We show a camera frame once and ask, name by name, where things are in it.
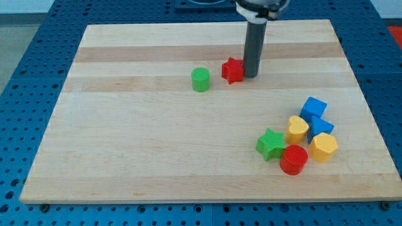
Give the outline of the white robot wrist flange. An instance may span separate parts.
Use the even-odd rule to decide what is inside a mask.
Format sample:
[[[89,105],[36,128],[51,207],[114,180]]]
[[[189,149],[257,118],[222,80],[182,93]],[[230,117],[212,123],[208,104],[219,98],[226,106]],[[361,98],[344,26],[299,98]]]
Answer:
[[[277,20],[290,5],[290,0],[235,0],[236,11],[253,24]]]

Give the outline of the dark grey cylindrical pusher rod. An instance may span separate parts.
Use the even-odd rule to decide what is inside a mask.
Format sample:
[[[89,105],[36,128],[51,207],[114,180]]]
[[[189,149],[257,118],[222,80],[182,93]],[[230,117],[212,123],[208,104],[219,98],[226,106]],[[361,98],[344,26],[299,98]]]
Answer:
[[[261,54],[264,45],[266,23],[247,23],[246,40],[244,44],[243,69],[246,78],[258,75]]]

